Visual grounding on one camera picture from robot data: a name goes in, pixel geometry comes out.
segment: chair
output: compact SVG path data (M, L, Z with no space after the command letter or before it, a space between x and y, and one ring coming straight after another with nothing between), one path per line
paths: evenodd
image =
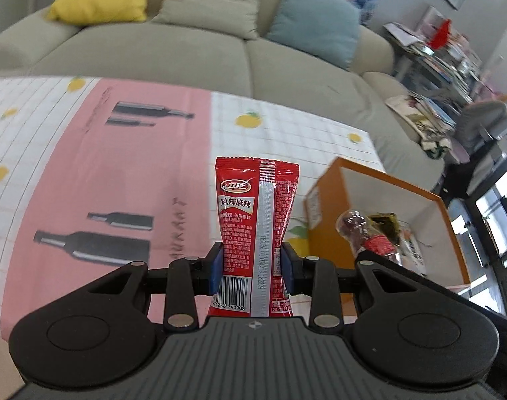
M446 206L455 198L469 197L467 190L474 171L498 140L507 135L507 105L501 101L478 102L455 114L451 115L457 123L453 148L439 192Z

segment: snack packet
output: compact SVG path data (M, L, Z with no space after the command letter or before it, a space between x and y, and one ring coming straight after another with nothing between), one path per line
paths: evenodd
M289 224L298 164L217 158L223 276L209 316L290 317L279 251Z

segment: beige sofa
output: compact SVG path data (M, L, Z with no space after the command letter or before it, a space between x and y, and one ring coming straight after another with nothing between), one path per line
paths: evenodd
M161 2L148 0L148 19ZM387 75L394 60L388 42L362 28L350 71L344 71L262 39L279 2L260 0L261 38L252 41L150 21L79 29L46 21L45 9L0 34L0 74L158 81L286 105L368 131L389 174L433 188L443 162L429 159L383 103L405 92Z

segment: orange box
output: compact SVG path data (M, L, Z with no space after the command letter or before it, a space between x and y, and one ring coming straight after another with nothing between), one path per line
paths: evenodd
M338 268L354 268L348 241L337 233L337 218L349 209L366 215L395 213L420 242L427 277L450 290L470 284L465 258L441 198L380 171L337 158L309 191L305 209L312 255ZM349 298L345 296L345 310Z

